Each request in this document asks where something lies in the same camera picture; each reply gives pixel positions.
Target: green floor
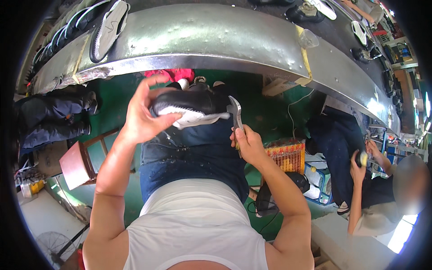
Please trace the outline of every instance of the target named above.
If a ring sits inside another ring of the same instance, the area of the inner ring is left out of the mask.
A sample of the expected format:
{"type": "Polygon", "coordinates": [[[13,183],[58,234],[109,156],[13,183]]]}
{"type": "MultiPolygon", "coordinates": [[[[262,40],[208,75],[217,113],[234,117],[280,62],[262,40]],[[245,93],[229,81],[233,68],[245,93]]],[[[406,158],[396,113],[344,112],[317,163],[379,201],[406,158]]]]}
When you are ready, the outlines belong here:
{"type": "MultiPolygon", "coordinates": [[[[270,98],[261,95],[261,75],[221,70],[195,70],[195,75],[205,76],[209,85],[212,85],[217,80],[233,85],[238,91],[238,101],[242,108],[241,117],[243,123],[248,124],[258,132],[263,142],[269,142],[282,137],[292,137],[292,123],[287,113],[287,105],[299,100],[311,91],[310,88],[297,86],[289,91],[285,91],[283,95],[270,98]]],[[[125,74],[116,76],[111,80],[98,79],[91,81],[87,89],[91,89],[97,93],[100,109],[97,115],[89,118],[92,125],[91,135],[79,137],[79,141],[84,142],[113,128],[121,128],[126,120],[127,104],[141,79],[142,77],[136,74],[125,74]]],[[[290,113],[294,119],[296,128],[302,129],[304,133],[307,133],[304,130],[304,124],[309,117],[320,112],[324,99],[324,94],[314,92],[299,103],[290,106],[290,113]]],[[[115,137],[116,135],[113,135],[105,139],[108,149],[111,148],[115,137]]],[[[88,151],[93,167],[97,172],[105,158],[101,145],[97,143],[89,147],[88,151]]],[[[132,167],[137,171],[139,162],[140,147],[137,147],[132,164],[132,167]]],[[[254,167],[248,164],[245,168],[245,173],[250,185],[259,185],[260,173],[254,167]]],[[[80,205],[81,207],[83,205],[92,205],[94,185],[81,186],[69,191],[62,175],[59,176],[59,182],[72,204],[80,205]]],[[[48,181],[48,186],[54,187],[53,191],[55,193],[60,196],[63,195],[60,189],[54,184],[55,182],[52,179],[48,181]]],[[[138,173],[130,175],[125,202],[124,221],[127,226],[138,217],[143,206],[138,173]]],[[[334,211],[332,206],[321,207],[314,203],[308,203],[313,219],[334,211]]],[[[249,209],[253,211],[253,205],[250,205],[249,209]]],[[[272,216],[257,218],[253,213],[249,213],[249,217],[252,226],[257,231],[260,231],[273,218],[272,216]]],[[[282,216],[279,214],[263,230],[262,234],[264,238],[267,240],[274,239],[279,231],[281,222],[282,216]]]]}

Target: white tank top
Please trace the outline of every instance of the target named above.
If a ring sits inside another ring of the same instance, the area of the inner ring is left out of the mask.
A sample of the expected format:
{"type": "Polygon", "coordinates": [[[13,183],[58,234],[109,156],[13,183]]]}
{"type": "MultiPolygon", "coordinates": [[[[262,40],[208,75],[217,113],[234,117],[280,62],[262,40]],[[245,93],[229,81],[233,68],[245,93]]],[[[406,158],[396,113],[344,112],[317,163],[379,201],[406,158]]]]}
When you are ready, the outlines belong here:
{"type": "Polygon", "coordinates": [[[208,260],[231,270],[267,270],[265,240],[234,191],[213,179],[177,180],[157,189],[127,228],[125,270],[165,270],[208,260]]]}

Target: plastic cup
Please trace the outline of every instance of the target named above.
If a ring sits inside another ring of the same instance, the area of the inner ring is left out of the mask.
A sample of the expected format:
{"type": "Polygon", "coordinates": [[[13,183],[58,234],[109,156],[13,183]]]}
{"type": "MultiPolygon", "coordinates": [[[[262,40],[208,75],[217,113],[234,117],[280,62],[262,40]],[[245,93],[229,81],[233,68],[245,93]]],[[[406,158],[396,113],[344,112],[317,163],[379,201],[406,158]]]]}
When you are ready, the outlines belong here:
{"type": "Polygon", "coordinates": [[[320,42],[318,41],[317,36],[315,36],[311,30],[305,29],[299,36],[299,44],[304,49],[310,49],[317,47],[320,42]]]}

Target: yellow tape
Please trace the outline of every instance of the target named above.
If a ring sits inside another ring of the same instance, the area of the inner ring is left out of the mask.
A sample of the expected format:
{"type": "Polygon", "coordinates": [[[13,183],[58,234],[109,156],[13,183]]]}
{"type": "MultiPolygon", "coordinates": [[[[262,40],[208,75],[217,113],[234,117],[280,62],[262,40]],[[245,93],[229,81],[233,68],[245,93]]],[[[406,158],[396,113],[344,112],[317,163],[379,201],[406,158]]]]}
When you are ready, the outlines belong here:
{"type": "MultiPolygon", "coordinates": [[[[303,31],[305,30],[304,28],[296,25],[295,28],[297,29],[297,34],[300,36],[303,31]]],[[[295,83],[301,85],[301,86],[305,86],[308,83],[310,83],[312,81],[312,71],[311,71],[311,67],[309,66],[309,61],[308,61],[308,53],[306,52],[306,49],[304,49],[302,47],[302,57],[303,57],[303,63],[305,64],[305,67],[308,71],[309,74],[309,78],[299,78],[295,81],[295,83]]]]}
{"type": "Polygon", "coordinates": [[[81,51],[79,52],[79,57],[78,57],[78,60],[76,61],[76,64],[75,64],[75,68],[73,69],[72,78],[77,84],[79,84],[79,81],[78,81],[78,78],[76,77],[76,71],[78,70],[78,66],[81,63],[81,60],[83,58],[84,49],[86,48],[86,44],[87,44],[87,41],[89,40],[89,37],[90,37],[90,34],[87,35],[86,40],[84,41],[84,45],[81,48],[81,51]]]}

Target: person's left hand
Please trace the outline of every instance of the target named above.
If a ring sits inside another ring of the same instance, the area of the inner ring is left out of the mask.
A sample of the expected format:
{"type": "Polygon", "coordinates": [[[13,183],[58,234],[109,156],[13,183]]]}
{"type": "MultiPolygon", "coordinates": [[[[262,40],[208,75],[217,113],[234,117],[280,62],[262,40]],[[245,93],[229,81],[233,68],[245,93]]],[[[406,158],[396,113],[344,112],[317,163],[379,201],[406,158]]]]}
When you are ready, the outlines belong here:
{"type": "Polygon", "coordinates": [[[351,177],[353,178],[354,186],[360,187],[363,185],[363,180],[366,175],[366,166],[358,167],[356,163],[356,156],[359,154],[359,150],[356,150],[351,157],[351,168],[349,170],[351,177]]]}
{"type": "Polygon", "coordinates": [[[166,114],[154,118],[149,111],[151,101],[159,94],[174,88],[161,88],[150,92],[150,86],[168,81],[167,76],[154,75],[145,78],[138,85],[127,107],[126,123],[121,129],[124,137],[131,143],[144,143],[151,140],[182,117],[182,114],[166,114]]]}
{"type": "Polygon", "coordinates": [[[351,0],[340,0],[343,4],[347,5],[350,8],[353,8],[355,4],[351,2],[351,0]]]}

